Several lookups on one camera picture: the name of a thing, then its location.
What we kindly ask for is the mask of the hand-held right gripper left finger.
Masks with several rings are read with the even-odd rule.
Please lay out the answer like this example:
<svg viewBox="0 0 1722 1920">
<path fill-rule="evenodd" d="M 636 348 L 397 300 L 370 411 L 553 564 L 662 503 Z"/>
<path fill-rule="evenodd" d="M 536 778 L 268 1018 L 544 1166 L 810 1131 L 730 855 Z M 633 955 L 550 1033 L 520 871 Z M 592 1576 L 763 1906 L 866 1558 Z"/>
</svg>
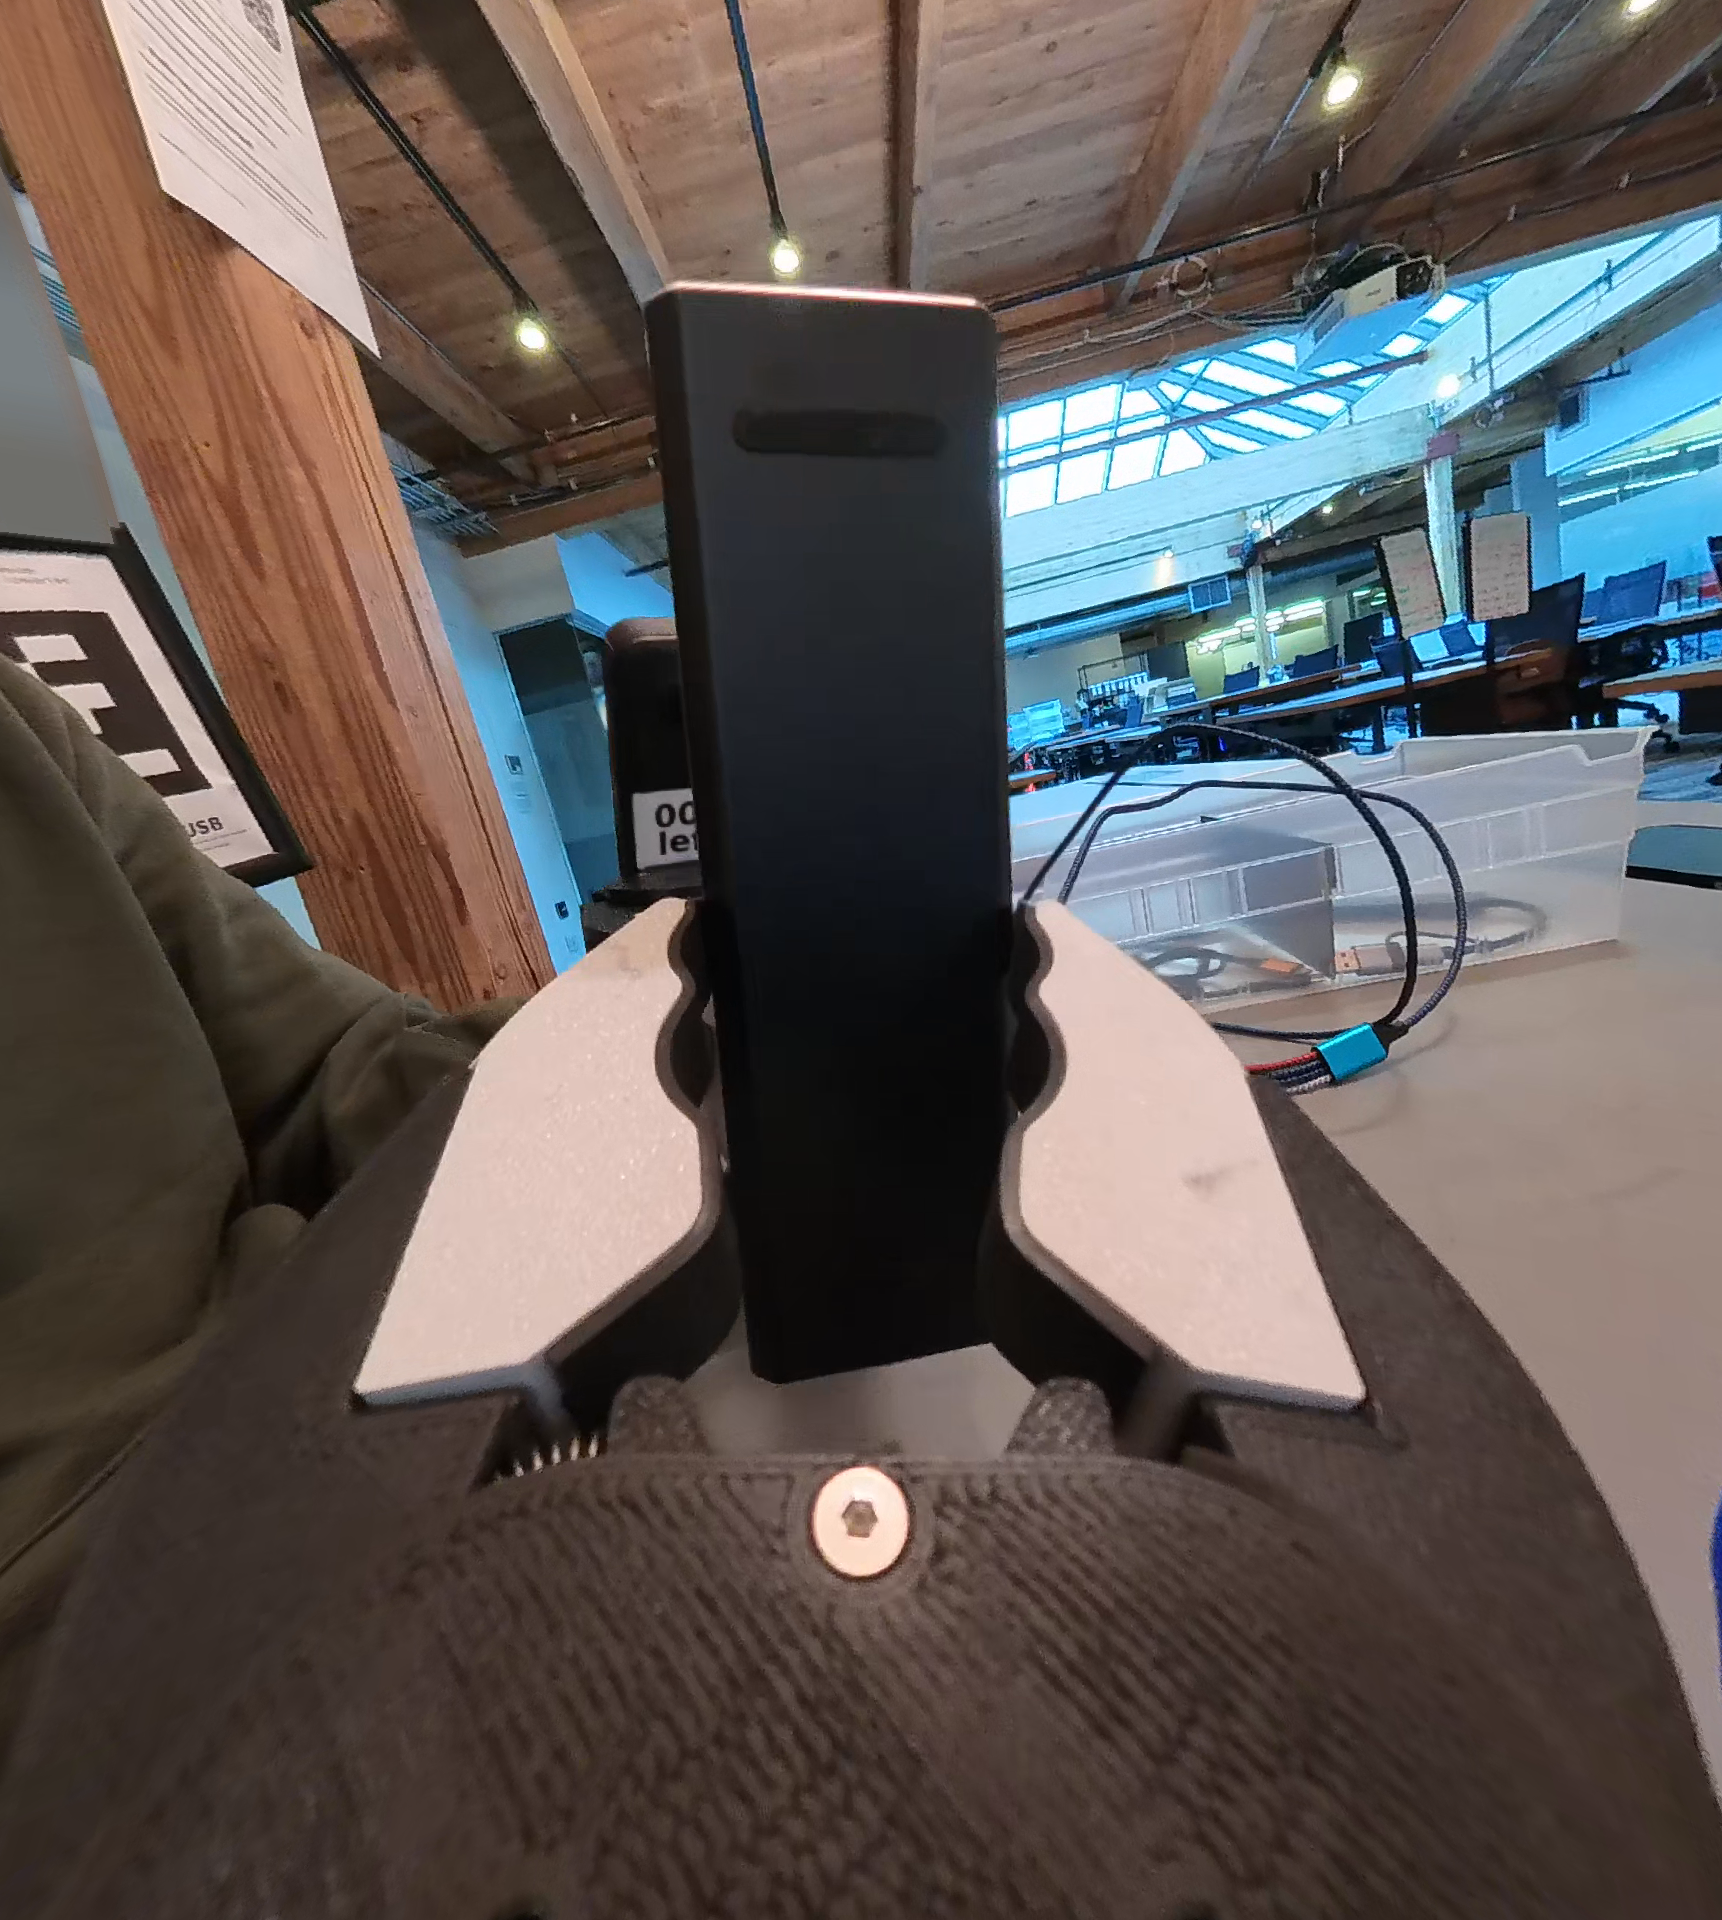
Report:
<svg viewBox="0 0 1722 1920">
<path fill-rule="evenodd" d="M 467 1068 L 352 1381 L 365 1408 L 606 1412 L 733 1329 L 697 907 L 637 912 Z"/>
</svg>

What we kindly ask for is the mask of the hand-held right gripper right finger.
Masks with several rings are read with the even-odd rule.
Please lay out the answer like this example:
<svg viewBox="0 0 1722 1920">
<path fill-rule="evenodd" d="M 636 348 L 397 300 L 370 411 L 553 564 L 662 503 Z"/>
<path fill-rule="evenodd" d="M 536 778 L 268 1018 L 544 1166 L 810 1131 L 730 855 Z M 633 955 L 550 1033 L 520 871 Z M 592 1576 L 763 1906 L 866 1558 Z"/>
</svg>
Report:
<svg viewBox="0 0 1722 1920">
<path fill-rule="evenodd" d="M 1354 1344 L 1207 1021 L 1063 905 L 1013 912 L 1010 1118 L 980 1317 L 1025 1381 L 1091 1386 L 1117 1452 L 1174 1460 L 1207 1404 L 1350 1421 Z"/>
</svg>

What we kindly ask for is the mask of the black USB hub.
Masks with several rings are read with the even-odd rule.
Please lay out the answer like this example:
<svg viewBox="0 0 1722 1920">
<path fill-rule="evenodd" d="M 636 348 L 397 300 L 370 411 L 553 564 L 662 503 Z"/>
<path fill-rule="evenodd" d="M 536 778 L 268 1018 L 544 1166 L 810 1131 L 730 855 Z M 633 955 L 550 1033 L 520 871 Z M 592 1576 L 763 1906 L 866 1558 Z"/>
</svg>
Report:
<svg viewBox="0 0 1722 1920">
<path fill-rule="evenodd" d="M 643 322 L 752 1371 L 959 1350 L 1007 1126 L 996 327 L 728 283 Z"/>
</svg>

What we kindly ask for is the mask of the person's left forearm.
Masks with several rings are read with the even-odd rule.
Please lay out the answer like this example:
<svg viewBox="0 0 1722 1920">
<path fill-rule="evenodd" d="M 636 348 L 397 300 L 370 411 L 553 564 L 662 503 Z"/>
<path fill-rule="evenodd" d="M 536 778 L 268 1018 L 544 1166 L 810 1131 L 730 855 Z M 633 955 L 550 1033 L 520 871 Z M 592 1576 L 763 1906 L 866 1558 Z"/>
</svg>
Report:
<svg viewBox="0 0 1722 1920">
<path fill-rule="evenodd" d="M 316 948 L 255 986 L 225 1082 L 252 1197 L 316 1214 L 528 999 L 444 1014 Z"/>
</svg>

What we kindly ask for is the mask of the grey metal divider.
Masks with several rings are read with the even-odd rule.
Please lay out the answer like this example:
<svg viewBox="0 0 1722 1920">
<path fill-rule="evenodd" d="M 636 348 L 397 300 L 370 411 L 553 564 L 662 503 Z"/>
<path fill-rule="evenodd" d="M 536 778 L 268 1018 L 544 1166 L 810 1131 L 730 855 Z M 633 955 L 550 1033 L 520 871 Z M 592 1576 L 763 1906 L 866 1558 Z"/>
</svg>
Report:
<svg viewBox="0 0 1722 1920">
<path fill-rule="evenodd" d="M 1183 856 L 1177 888 L 1191 943 L 1273 956 L 1314 976 L 1333 973 L 1338 865 L 1327 843 L 1237 833 Z"/>
</svg>

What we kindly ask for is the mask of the wooden pillar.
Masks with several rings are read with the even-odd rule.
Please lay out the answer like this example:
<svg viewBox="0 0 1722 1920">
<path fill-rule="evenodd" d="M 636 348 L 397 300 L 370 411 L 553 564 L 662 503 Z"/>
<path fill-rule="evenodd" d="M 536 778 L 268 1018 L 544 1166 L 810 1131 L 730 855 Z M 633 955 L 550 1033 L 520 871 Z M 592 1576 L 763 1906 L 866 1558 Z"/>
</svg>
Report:
<svg viewBox="0 0 1722 1920">
<path fill-rule="evenodd" d="M 0 126 L 317 943 L 442 1009 L 553 965 L 345 330 L 157 183 L 101 4 L 0 2 Z"/>
</svg>

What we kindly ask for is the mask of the clear plastic bin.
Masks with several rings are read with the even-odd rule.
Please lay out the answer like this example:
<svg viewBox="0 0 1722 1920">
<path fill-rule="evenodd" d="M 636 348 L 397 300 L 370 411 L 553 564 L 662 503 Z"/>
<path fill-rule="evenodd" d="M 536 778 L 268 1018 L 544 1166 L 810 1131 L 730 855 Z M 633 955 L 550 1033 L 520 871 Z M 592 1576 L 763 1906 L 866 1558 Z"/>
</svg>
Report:
<svg viewBox="0 0 1722 1920">
<path fill-rule="evenodd" d="M 1401 897 L 1383 843 L 1408 872 L 1418 976 L 1454 955 L 1445 844 L 1467 910 L 1465 965 L 1609 944 L 1620 934 L 1627 851 L 1649 729 L 1410 739 L 1341 752 L 1332 773 L 1376 817 L 1369 829 L 1330 780 L 1280 756 L 1135 768 L 1061 840 L 1096 797 L 1088 778 L 1010 805 L 1013 893 L 1063 901 L 1104 941 L 1182 997 L 1260 1003 L 1352 986 L 1396 990 L 1405 968 Z M 1177 865 L 1235 834 L 1327 844 L 1336 865 L 1332 974 L 1190 941 Z"/>
</svg>

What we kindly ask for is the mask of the person's olive sweatshirt torso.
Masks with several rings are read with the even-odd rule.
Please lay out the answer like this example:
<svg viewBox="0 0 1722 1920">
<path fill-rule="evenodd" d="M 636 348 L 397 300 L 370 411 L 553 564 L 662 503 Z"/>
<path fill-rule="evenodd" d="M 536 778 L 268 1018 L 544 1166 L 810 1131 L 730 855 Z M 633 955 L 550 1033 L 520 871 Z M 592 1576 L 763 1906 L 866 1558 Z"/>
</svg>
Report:
<svg viewBox="0 0 1722 1920">
<path fill-rule="evenodd" d="M 393 1005 L 0 655 L 0 1579 L 132 1444 L 246 1194 Z"/>
</svg>

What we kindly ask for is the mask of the framed printed marker sign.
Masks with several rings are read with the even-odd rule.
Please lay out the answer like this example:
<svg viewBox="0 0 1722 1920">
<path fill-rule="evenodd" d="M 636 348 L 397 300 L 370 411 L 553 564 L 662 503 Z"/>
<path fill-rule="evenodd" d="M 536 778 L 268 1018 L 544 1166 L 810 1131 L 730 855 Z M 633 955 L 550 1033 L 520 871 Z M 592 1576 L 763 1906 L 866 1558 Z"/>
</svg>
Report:
<svg viewBox="0 0 1722 1920">
<path fill-rule="evenodd" d="M 253 888 L 314 868 L 133 535 L 0 535 L 0 655 L 147 783 L 194 848 Z"/>
</svg>

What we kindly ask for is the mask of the skylight window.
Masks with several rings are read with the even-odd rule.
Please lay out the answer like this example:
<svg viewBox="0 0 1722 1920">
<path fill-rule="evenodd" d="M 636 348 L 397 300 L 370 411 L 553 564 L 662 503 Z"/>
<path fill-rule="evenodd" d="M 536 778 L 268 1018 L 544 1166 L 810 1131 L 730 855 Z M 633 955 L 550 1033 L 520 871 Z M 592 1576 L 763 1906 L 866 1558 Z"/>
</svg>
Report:
<svg viewBox="0 0 1722 1920">
<path fill-rule="evenodd" d="M 1492 290 L 1401 300 L 1326 335 L 1247 335 L 1007 404 L 996 425 L 1000 508 L 1030 516 L 1074 506 L 1354 425 L 1387 380 L 1413 384 L 1430 348 Z"/>
</svg>

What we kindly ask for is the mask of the paper flip chart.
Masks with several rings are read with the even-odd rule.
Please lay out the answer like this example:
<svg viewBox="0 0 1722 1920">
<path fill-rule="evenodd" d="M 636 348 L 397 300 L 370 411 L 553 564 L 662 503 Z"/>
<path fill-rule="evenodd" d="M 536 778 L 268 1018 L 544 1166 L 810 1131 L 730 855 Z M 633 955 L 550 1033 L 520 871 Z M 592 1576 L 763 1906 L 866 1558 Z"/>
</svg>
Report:
<svg viewBox="0 0 1722 1920">
<path fill-rule="evenodd" d="M 1376 542 L 1376 561 L 1397 634 L 1411 641 L 1437 632 L 1447 621 L 1447 604 L 1427 532 L 1383 535 Z"/>
<path fill-rule="evenodd" d="M 1467 616 L 1487 624 L 1524 616 L 1531 604 L 1531 516 L 1479 513 L 1463 530 Z"/>
</svg>

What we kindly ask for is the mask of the white paper notice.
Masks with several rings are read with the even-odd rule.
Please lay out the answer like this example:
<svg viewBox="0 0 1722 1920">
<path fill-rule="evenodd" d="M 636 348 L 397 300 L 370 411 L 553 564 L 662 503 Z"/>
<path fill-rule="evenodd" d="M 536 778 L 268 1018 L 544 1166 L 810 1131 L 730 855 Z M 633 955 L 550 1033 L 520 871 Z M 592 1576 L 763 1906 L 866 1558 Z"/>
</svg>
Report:
<svg viewBox="0 0 1722 1920">
<path fill-rule="evenodd" d="M 103 2 L 156 181 L 373 355 L 280 2 Z"/>
</svg>

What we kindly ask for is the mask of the ceiling projector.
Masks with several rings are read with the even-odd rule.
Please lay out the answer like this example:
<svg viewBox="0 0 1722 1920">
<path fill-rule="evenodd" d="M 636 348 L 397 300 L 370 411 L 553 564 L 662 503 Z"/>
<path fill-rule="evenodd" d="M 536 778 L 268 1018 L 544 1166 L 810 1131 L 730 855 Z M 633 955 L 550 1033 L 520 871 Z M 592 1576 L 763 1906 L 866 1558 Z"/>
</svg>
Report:
<svg viewBox="0 0 1722 1920">
<path fill-rule="evenodd" d="M 1309 309 L 1302 329 L 1307 355 L 1321 352 L 1326 345 L 1376 317 L 1405 309 L 1413 302 L 1431 302 L 1445 293 L 1445 269 L 1425 257 L 1396 250 L 1379 262 L 1367 262 L 1366 254 L 1345 264 L 1345 274 L 1327 286 L 1323 297 Z"/>
</svg>

